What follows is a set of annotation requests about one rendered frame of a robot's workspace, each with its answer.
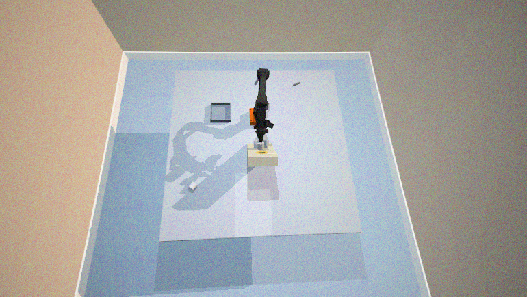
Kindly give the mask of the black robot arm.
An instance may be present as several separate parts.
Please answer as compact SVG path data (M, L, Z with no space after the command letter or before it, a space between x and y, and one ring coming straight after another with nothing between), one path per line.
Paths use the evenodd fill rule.
M270 71L268 69L259 68L257 70L257 78L259 80L259 92L257 100L255 101L255 106L253 109L253 114L259 120L264 120L266 118L266 110L268 110L268 101L266 96L266 81L269 78ZM265 121L265 128L273 128L274 124L269 120Z

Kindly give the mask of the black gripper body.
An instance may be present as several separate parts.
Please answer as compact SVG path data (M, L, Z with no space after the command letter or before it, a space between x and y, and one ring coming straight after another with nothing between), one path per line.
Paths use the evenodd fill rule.
M256 118L256 125L254 126L254 130L257 130L258 133L268 133L268 130L265 128L265 119L259 120Z

